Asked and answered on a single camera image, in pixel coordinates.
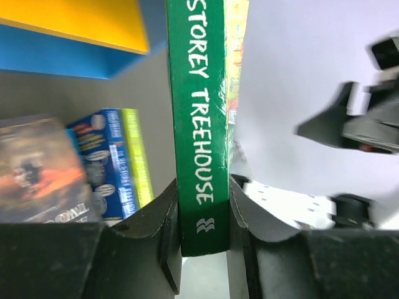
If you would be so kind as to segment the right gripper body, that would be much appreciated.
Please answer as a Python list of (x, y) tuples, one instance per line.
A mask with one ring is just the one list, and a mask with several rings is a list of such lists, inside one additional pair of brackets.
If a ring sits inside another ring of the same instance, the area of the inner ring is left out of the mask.
[(398, 153), (398, 37), (386, 37), (368, 47), (380, 70), (365, 114), (346, 122), (342, 135), (362, 145)]

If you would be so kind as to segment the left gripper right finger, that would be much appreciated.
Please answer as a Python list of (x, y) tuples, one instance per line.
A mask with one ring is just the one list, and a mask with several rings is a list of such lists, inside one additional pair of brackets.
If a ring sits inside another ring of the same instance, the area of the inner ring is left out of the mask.
[(398, 297), (398, 232), (374, 227), (371, 200), (334, 196), (332, 227), (302, 230), (256, 204), (248, 185), (230, 178), (231, 298)]

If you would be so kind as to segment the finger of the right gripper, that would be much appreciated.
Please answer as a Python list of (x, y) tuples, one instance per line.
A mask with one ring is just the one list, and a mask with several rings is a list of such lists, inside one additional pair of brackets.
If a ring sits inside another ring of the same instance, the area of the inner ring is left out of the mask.
[(344, 125), (354, 116), (347, 114), (352, 89), (357, 82), (341, 83), (332, 103), (296, 127), (296, 135), (333, 148), (358, 148), (358, 141), (343, 136)]

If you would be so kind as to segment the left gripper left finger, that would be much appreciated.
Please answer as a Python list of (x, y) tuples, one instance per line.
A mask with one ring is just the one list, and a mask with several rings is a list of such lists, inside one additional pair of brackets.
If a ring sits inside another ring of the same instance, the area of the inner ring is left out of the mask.
[(181, 265), (175, 182), (111, 227), (1, 226), (2, 298), (174, 298)]

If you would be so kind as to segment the lime green spine treehouse book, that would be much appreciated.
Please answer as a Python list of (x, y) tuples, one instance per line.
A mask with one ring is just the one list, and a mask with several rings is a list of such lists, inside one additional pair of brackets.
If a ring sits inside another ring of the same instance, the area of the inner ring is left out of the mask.
[(130, 157), (130, 166), (137, 193), (137, 201), (140, 208), (143, 208), (154, 200), (154, 195), (142, 139), (138, 110), (122, 108), (121, 115), (125, 130), (127, 150)]

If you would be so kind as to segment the dark blue spine treehouse book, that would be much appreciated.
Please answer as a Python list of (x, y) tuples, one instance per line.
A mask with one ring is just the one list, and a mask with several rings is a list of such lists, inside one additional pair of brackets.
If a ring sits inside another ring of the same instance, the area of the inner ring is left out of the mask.
[(102, 217), (123, 220), (136, 213), (139, 205), (120, 109), (101, 109), (67, 128), (75, 133)]

